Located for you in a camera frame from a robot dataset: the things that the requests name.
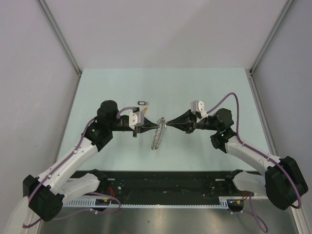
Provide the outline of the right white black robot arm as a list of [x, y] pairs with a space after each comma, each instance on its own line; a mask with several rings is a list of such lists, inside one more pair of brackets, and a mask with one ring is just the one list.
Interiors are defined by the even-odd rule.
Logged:
[[292, 157], [266, 154], [238, 138], [238, 133], [231, 128], [234, 121], [228, 109], [221, 108], [204, 118], [188, 110], [166, 124], [187, 134], [196, 129], [215, 131], [210, 137], [215, 149], [241, 159], [258, 172], [256, 175], [243, 170], [231, 172], [225, 183], [229, 195], [241, 191], [265, 195], [275, 207], [286, 210], [308, 192], [307, 183]]

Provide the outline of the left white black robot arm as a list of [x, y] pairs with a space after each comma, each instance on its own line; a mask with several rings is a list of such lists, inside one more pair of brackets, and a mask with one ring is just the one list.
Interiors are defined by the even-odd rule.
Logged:
[[108, 189], [107, 177], [92, 170], [78, 181], [68, 179], [77, 169], [98, 154], [113, 138], [113, 132], [132, 132], [133, 136], [154, 130], [158, 124], [149, 121], [139, 107], [118, 109], [113, 100], [101, 103], [97, 115], [85, 126], [73, 149], [37, 177], [28, 175], [22, 183], [23, 196], [28, 197], [28, 207], [39, 220], [50, 221], [61, 211], [64, 204], [88, 193], [104, 194]]

